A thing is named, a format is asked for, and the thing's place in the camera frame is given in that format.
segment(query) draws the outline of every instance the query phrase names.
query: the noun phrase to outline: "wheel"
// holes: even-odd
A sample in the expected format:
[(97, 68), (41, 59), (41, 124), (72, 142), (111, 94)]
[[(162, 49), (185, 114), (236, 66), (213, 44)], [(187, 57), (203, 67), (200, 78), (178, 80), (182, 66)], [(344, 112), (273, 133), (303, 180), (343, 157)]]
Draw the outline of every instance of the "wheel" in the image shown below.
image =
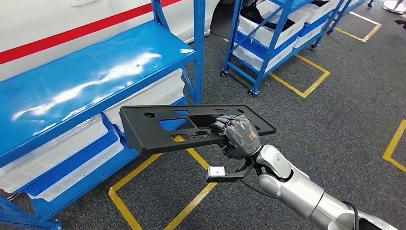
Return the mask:
[(224, 70), (220, 71), (220, 76), (224, 77), (227, 73)]
[(248, 96), (250, 97), (256, 97), (258, 94), (253, 93), (251, 90), (248, 90)]

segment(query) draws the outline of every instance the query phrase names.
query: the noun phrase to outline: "robotic arm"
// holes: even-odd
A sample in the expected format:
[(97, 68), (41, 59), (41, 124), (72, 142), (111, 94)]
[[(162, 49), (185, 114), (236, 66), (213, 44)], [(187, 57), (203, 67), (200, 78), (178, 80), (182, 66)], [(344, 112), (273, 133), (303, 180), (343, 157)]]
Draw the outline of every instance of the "robotic arm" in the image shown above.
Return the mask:
[(262, 146), (259, 135), (244, 115), (219, 116), (211, 128), (228, 137), (223, 153), (233, 159), (245, 159), (244, 167), (226, 174), (224, 167), (209, 167), (207, 182), (235, 182), (251, 169), (258, 175), (260, 187), (301, 217), (322, 230), (396, 230), (393, 226), (329, 195), (309, 176), (290, 163), (272, 145)]

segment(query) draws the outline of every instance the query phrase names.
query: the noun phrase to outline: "floor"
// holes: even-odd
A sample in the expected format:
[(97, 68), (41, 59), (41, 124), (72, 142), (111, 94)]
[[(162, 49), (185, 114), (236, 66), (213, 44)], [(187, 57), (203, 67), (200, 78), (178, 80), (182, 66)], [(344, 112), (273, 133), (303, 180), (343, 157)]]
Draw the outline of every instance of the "floor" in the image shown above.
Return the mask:
[[(218, 7), (212, 34), (205, 40), (203, 101), (206, 104), (246, 104), (277, 127), (262, 143), (278, 145), (294, 165), (333, 196), (355, 204), (399, 229), (406, 226), (406, 173), (383, 159), (399, 124), (406, 118), (406, 31), (394, 23), (399, 16), (382, 9), (382, 2), (357, 14), (382, 24), (363, 43), (338, 31), (324, 36), (321, 46), (300, 55), (330, 74), (306, 98), (268, 77), (260, 94), (247, 96), (250, 84), (238, 74), (219, 77), (225, 57), (232, 6)], [(339, 28), (364, 37), (373, 24), (347, 15)], [(304, 92), (323, 72), (294, 57), (275, 75)], [(224, 157), (217, 146), (195, 149), (210, 165), (233, 171), (242, 164)], [(406, 135), (392, 158), (406, 165)], [(130, 229), (111, 201), (109, 188), (144, 159), (136, 159), (57, 218), (66, 230)], [(258, 186), (256, 176), (247, 183)], [(139, 225), (165, 228), (205, 187), (205, 170), (187, 151), (165, 153), (117, 191)], [(312, 224), (278, 201), (242, 183), (217, 184), (177, 225), (190, 229), (311, 230)], [(24, 196), (16, 203), (28, 206)]]

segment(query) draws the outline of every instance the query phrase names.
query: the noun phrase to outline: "yellow tape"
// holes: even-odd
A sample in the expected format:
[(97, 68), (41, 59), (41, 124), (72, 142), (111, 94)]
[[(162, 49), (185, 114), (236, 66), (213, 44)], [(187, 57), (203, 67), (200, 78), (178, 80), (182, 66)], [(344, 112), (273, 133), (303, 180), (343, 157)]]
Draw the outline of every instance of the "yellow tape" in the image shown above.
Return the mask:
[(209, 192), (217, 185), (217, 183), (209, 183), (206, 187), (173, 219), (164, 230), (175, 229), (186, 216), (209, 194)]
[[(174, 141), (183, 141), (181, 136), (177, 136), (173, 139)], [(187, 149), (187, 152), (204, 168), (207, 169), (209, 164), (193, 149)], [(136, 221), (134, 216), (130, 213), (128, 208), (125, 206), (123, 201), (118, 197), (116, 191), (120, 189), (123, 185), (137, 176), (141, 171), (148, 167), (152, 162), (156, 161), (162, 153), (152, 155), (145, 162), (140, 164), (137, 168), (132, 170), (127, 176), (117, 182), (115, 185), (110, 187), (109, 196), (111, 200), (116, 205), (117, 209), (120, 211), (124, 219), (128, 222), (130, 227), (134, 230), (142, 230), (140, 224)], [(174, 229), (179, 223), (202, 201), (203, 198), (214, 188), (217, 183), (208, 184), (187, 206), (184, 208), (176, 217), (173, 219), (169, 225), (165, 228), (166, 230)]]
[(357, 37), (357, 36), (355, 36), (355, 35), (353, 35), (353, 34), (350, 34), (350, 33), (346, 32), (346, 31), (344, 31), (344, 30), (341, 30), (341, 29), (339, 29), (339, 28), (335, 28), (335, 30), (337, 30), (338, 32), (343, 33), (343, 34), (345, 34), (345, 35), (347, 35), (347, 36), (350, 36), (350, 37), (352, 37), (352, 38), (355, 38), (355, 39), (357, 39), (357, 40), (359, 40), (359, 41), (367, 42), (367, 41), (372, 37), (372, 35), (374, 35), (374, 34), (376, 33), (376, 31), (378, 31), (379, 28), (382, 27), (382, 25), (381, 25), (380, 23), (377, 23), (377, 22), (375, 22), (375, 21), (373, 21), (373, 20), (371, 20), (371, 19), (369, 19), (369, 18), (366, 18), (366, 17), (364, 17), (364, 16), (361, 16), (361, 15), (356, 14), (356, 13), (351, 12), (351, 11), (350, 11), (350, 14), (352, 14), (352, 15), (354, 15), (354, 16), (356, 16), (356, 17), (359, 17), (359, 18), (361, 18), (361, 19), (364, 19), (364, 20), (366, 20), (367, 22), (373, 23), (373, 24), (375, 24), (376, 26), (375, 26), (364, 38)]
[(392, 163), (394, 166), (398, 167), (400, 170), (406, 172), (406, 167), (403, 166), (402, 164), (400, 164), (399, 162), (395, 161), (392, 158), (392, 154), (396, 148), (396, 145), (398, 144), (400, 138), (403, 135), (404, 130), (406, 129), (406, 120), (402, 120), (402, 122), (400, 122), (399, 127), (397, 128), (391, 142), (389, 142), (388, 147), (386, 148), (385, 153), (383, 154), (383, 159), (386, 161), (389, 161), (390, 163)]
[(298, 89), (296, 89), (289, 83), (285, 82), (284, 80), (282, 80), (281, 78), (279, 78), (278, 76), (276, 76), (273, 73), (271, 73), (271, 77), (273, 77), (278, 82), (282, 83), (287, 88), (291, 89), (293, 92), (295, 92), (299, 96), (306, 98), (309, 94), (311, 94), (311, 92), (313, 92), (313, 90), (315, 90), (317, 88), (317, 86), (319, 86), (327, 78), (328, 75), (330, 75), (330, 72), (327, 71), (326, 69), (324, 69), (323, 67), (319, 66), (318, 64), (304, 58), (303, 56), (300, 56), (299, 54), (296, 54), (295, 56), (298, 57), (299, 59), (301, 59), (302, 61), (306, 62), (307, 64), (313, 66), (314, 68), (322, 71), (323, 75), (321, 75), (321, 77), (319, 77), (305, 92), (300, 92)]

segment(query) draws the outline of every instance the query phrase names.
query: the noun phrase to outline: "blue rolling cart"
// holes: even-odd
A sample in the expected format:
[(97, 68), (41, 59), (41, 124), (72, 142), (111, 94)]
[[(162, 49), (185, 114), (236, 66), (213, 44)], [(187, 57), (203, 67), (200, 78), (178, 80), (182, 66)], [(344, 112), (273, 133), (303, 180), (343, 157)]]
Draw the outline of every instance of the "blue rolling cart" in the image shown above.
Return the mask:
[[(61, 223), (52, 220), (57, 213), (138, 156), (126, 146), (125, 136), (117, 135), (103, 114), (105, 109), (179, 68), (192, 101), (201, 102), (205, 0), (193, 3), (193, 48), (169, 31), (160, 0), (152, 0), (152, 21), (0, 82), (0, 169), (95, 116), (102, 118), (108, 130), (104, 140), (109, 135), (113, 137), (110, 143), (123, 145), (118, 153), (51, 201), (32, 199), (36, 215), (28, 215), (0, 196), (0, 224), (60, 230)], [(189, 62), (194, 62), (193, 84), (184, 69)], [(186, 103), (185, 98), (175, 102)], [(169, 121), (163, 127), (175, 129), (180, 125)], [(66, 169), (68, 160), (74, 165), (86, 159), (75, 153), (58, 169)], [(42, 183), (45, 188), (50, 184), (52, 181)]]
[[(335, 18), (335, 15), (338, 12), (338, 9), (344, 2), (344, 0), (340, 0), (338, 2), (338, 6), (330, 11), (324, 18), (328, 18), (327, 23), (324, 24), (320, 32), (315, 34), (312, 38), (301, 44), (299, 47), (293, 48), (290, 53), (288, 53), (284, 58), (279, 60), (275, 65), (273, 65), (270, 69), (267, 69), (267, 64), (271, 58), (275, 56), (278, 52), (280, 52), (281, 47), (284, 47), (284, 45), (277, 45), (277, 41), (279, 36), (281, 35), (282, 29), (288, 19), (288, 16), (295, 12), (296, 10), (300, 9), (301, 7), (305, 6), (306, 4), (312, 2), (312, 0), (270, 0), (271, 2), (277, 4), (279, 7), (273, 12), (270, 13), (267, 16), (264, 16), (264, 20), (262, 23), (258, 24), (258, 26), (253, 29), (249, 34), (245, 35), (240, 33), (238, 31), (238, 25), (239, 25), (239, 15), (242, 9), (242, 0), (236, 0), (235, 2), (235, 7), (234, 7), (234, 14), (232, 18), (232, 24), (231, 24), (231, 30), (230, 30), (230, 37), (229, 37), (229, 42), (227, 44), (227, 52), (226, 52), (226, 60), (224, 63), (224, 67), (222, 71), (220, 72), (221, 76), (226, 75), (229, 72), (229, 68), (231, 67), (234, 69), (236, 72), (247, 78), (250, 82), (252, 82), (254, 85), (253, 87), (248, 91), (248, 94), (250, 96), (255, 96), (259, 93), (259, 86), (262, 82), (262, 80), (268, 76), (270, 73), (272, 73), (274, 70), (276, 70), (281, 64), (286, 62), (288, 59), (290, 59), (292, 56), (294, 56), (296, 53), (298, 53), (300, 50), (303, 48), (311, 45), (311, 49), (314, 49), (315, 47), (318, 46), (322, 36), (328, 29), (328, 25), (332, 22), (332, 20)], [(272, 17), (278, 14), (278, 12), (282, 11), (282, 13), (279, 16), (279, 20), (277, 22), (276, 28), (273, 32), (272, 39), (269, 43), (268, 47), (263, 46), (262, 47), (262, 54), (261, 58), (263, 60), (262, 65), (260, 68), (255, 68), (253, 65), (247, 63), (245, 60), (242, 60), (241, 58), (237, 57), (235, 55), (235, 50), (239, 46), (243, 45), (244, 43), (251, 43), (255, 44), (257, 41), (253, 39), (253, 35), (257, 32), (258, 29), (260, 29), (266, 22), (268, 22)], [(248, 67), (250, 70), (255, 72), (256, 77), (252, 77), (248, 75), (246, 72), (244, 72), (242, 69), (237, 67), (232, 63), (232, 60), (235, 59), (238, 62), (242, 63), (246, 67)]]
[[(341, 18), (346, 15), (347, 13), (349, 13), (350, 11), (352, 11), (353, 9), (359, 7), (360, 5), (362, 5), (365, 2), (365, 0), (358, 0), (356, 3), (350, 5), (351, 0), (347, 1), (343, 7), (342, 10), (337, 12), (337, 18), (334, 18), (333, 21), (334, 23), (332, 24), (332, 26), (330, 27), (330, 29), (327, 31), (327, 34), (330, 35), (333, 31), (334, 28), (336, 28), (337, 24), (339, 23), (339, 21), (341, 20)], [(373, 0), (370, 0), (368, 2), (368, 9), (372, 8), (373, 6)]]

